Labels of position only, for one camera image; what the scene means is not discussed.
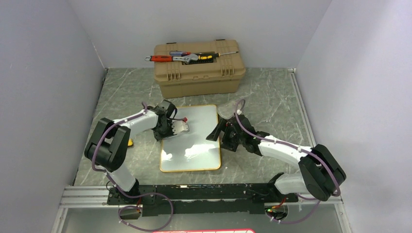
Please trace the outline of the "yellow framed whiteboard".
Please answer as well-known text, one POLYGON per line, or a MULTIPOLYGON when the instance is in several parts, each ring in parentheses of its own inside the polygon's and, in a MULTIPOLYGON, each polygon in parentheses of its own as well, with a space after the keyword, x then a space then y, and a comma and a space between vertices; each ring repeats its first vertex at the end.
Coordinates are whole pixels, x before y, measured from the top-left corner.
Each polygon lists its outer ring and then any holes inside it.
POLYGON ((164 139, 160 155, 162 172, 217 170, 221 167, 220 143, 206 140, 218 123, 214 104, 182 106, 177 118, 187 118, 189 130, 164 139))

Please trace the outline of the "grey mesh scrubbing pad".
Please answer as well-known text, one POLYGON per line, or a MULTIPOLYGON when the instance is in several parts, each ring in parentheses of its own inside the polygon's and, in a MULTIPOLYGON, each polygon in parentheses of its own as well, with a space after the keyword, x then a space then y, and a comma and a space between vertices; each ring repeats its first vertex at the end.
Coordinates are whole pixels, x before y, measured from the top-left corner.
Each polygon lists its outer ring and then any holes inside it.
POLYGON ((241 115, 245 106, 245 99, 231 100, 217 107, 218 116, 224 119, 230 119, 237 115, 241 115))

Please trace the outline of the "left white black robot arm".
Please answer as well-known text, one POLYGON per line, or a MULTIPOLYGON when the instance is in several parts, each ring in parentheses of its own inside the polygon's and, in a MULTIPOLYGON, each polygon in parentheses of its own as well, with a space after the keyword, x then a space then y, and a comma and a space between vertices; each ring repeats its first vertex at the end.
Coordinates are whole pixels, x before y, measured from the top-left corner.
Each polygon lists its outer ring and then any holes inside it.
POLYGON ((140 112, 121 119, 101 118, 84 151, 92 170, 102 172, 128 204, 140 196, 139 182, 124 163, 130 139, 146 130, 153 131, 156 141, 176 135, 172 127, 177 108, 172 102, 162 100, 157 106, 142 106, 140 112))

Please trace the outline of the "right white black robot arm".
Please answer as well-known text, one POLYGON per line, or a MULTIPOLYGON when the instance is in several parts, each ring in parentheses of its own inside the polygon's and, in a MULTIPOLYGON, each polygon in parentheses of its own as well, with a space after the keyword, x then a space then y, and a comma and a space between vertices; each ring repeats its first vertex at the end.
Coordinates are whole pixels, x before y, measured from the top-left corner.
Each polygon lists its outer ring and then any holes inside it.
POLYGON ((339 186, 347 175, 332 153, 324 145, 300 146, 280 140, 273 135, 256 131, 244 115, 230 119, 219 118, 218 124, 206 137, 218 141, 221 147, 235 152, 242 145, 249 153, 266 156, 288 163, 296 168, 296 173, 280 172, 268 183, 268 196, 280 201, 288 194, 307 193, 320 201, 331 196, 339 196, 339 186))

